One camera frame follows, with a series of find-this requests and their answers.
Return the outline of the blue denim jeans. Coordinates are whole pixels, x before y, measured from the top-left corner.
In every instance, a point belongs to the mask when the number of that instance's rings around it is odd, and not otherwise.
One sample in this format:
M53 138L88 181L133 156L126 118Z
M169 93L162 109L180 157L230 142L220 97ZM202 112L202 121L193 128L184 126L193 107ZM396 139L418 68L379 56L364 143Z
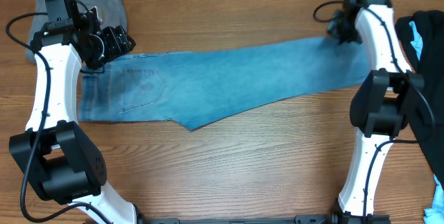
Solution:
M365 49L313 37L208 52L140 53L82 77L81 121L175 121L195 130L294 96L362 83Z

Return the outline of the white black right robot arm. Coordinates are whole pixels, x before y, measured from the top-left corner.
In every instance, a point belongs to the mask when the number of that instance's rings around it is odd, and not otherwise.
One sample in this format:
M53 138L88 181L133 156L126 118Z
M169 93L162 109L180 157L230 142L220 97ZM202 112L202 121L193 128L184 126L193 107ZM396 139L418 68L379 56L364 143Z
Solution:
M395 32L391 0L342 0L327 29L342 43L366 50L370 72L350 105L356 128L348 176L329 223L389 223L374 214L374 196L391 146L400 142L416 104L424 101L422 76L411 71Z

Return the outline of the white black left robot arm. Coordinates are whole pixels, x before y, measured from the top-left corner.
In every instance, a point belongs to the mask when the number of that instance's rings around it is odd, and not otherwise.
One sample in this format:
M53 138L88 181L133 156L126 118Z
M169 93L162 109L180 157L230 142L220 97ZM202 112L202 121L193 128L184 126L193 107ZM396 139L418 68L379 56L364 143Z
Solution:
M101 28L96 8L79 0L46 0L47 21L27 49L35 56L33 110L9 151L31 187L62 212L78 208L96 223L143 223L138 208L109 184L105 160L77 118L80 74L102 74L135 41L121 26Z

